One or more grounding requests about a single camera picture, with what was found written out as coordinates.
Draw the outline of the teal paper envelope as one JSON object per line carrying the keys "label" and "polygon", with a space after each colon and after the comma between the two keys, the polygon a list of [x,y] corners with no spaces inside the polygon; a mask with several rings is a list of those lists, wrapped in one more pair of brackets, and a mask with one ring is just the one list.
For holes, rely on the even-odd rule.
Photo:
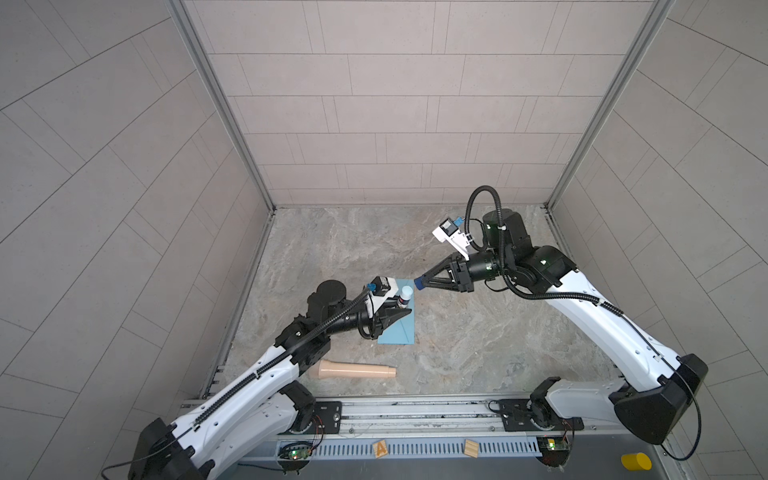
{"label": "teal paper envelope", "polygon": [[[401,310],[410,309],[411,312],[383,331],[377,339],[379,345],[413,345],[415,343],[415,300],[413,299],[415,285],[409,279],[397,279],[396,283],[398,286],[398,293],[395,297],[397,306]],[[407,295],[407,304],[400,301],[403,293],[409,294]]]}

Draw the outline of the blue white glue stick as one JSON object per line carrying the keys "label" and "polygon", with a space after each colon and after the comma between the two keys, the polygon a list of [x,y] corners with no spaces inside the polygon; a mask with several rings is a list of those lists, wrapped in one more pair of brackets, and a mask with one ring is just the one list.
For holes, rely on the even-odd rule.
{"label": "blue white glue stick", "polygon": [[408,308],[410,305],[410,301],[412,300],[414,295],[414,290],[410,285],[405,285],[400,289],[400,293],[398,296],[398,306],[400,308]]}

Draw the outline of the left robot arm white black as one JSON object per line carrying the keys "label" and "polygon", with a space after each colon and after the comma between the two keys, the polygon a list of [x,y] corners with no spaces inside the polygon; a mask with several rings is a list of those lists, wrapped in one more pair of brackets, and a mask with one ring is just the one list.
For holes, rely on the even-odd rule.
{"label": "left robot arm white black", "polygon": [[367,340],[408,316],[413,286],[377,276],[353,299],[337,280],[320,283],[307,311],[243,374],[171,423],[157,418],[140,433],[130,479],[216,479],[246,453],[284,432],[309,428],[315,397],[299,378],[329,351],[331,337],[357,331]]}

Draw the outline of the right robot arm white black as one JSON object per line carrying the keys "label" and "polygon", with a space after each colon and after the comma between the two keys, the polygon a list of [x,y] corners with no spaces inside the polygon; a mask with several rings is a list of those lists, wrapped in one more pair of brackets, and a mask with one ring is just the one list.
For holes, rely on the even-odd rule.
{"label": "right robot arm white black", "polygon": [[603,383],[551,376],[530,393],[525,406],[501,400],[496,414],[541,431],[562,430],[566,436],[574,434],[576,420],[602,420],[662,446],[685,412],[700,407],[696,395],[708,365],[650,336],[558,248],[533,245],[522,216],[502,206],[495,188],[477,187],[465,215],[446,218],[433,235],[455,251],[417,277],[417,289],[470,293],[478,282],[500,279],[518,298],[543,301],[565,315],[619,371]]}

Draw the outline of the wooden letter A block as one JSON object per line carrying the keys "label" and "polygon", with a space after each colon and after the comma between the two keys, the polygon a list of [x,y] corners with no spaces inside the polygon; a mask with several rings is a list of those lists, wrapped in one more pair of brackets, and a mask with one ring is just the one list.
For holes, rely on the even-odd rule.
{"label": "wooden letter A block", "polygon": [[373,444],[373,454],[376,459],[380,459],[389,454],[388,445],[384,439]]}

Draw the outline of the beige plastic toy microphone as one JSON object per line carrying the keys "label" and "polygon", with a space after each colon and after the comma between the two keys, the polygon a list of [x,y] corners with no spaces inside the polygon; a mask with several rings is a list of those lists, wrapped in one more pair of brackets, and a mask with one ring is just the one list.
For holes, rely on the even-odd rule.
{"label": "beige plastic toy microphone", "polygon": [[391,379],[397,376],[395,367],[359,363],[341,363],[321,360],[317,368],[320,379],[330,378],[362,378],[362,379]]}

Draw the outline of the plain wooden block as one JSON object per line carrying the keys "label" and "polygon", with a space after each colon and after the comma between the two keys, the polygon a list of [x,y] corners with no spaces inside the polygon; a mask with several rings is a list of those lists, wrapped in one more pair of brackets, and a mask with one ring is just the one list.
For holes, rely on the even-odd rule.
{"label": "plain wooden block", "polygon": [[480,454],[480,445],[471,439],[466,439],[463,446],[463,454],[470,458],[478,458]]}

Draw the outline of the yellow cylinder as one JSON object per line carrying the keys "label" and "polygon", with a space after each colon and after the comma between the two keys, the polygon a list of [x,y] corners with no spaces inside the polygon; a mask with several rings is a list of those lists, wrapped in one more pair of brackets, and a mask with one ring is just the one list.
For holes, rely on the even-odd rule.
{"label": "yellow cylinder", "polygon": [[621,464],[630,472],[650,471],[653,467],[650,457],[642,452],[622,455]]}

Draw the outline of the aluminium mounting rail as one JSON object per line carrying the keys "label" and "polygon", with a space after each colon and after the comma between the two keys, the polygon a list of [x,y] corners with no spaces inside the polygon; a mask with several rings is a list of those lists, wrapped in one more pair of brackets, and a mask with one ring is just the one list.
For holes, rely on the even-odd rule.
{"label": "aluminium mounting rail", "polygon": [[340,431],[331,435],[402,438],[438,432],[443,436],[450,433],[464,436],[475,432],[506,432],[501,418],[488,410],[488,402],[521,398],[545,401],[560,417],[580,417],[587,430],[620,433],[629,430],[616,415],[605,385],[562,381],[544,383],[533,393],[341,399],[316,399],[298,381],[284,386],[257,381],[222,390],[180,415],[169,429],[176,436],[198,435],[201,442],[212,446],[232,440],[238,434],[243,435],[245,441],[258,444],[287,432],[301,407],[319,401],[340,401],[343,404]]}

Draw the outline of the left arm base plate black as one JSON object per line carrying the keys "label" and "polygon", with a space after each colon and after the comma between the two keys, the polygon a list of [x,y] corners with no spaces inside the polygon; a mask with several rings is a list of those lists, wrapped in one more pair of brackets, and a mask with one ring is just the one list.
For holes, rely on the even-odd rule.
{"label": "left arm base plate black", "polygon": [[291,435],[310,435],[323,431],[338,434],[343,404],[340,401],[319,401],[298,410],[296,419],[287,430]]}

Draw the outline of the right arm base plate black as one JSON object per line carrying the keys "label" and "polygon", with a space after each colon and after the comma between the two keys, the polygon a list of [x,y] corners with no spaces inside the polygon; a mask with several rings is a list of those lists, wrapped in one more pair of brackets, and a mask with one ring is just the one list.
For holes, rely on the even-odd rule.
{"label": "right arm base plate black", "polygon": [[506,432],[572,432],[584,429],[580,417],[560,417],[545,401],[528,398],[491,400],[487,405],[498,415]]}

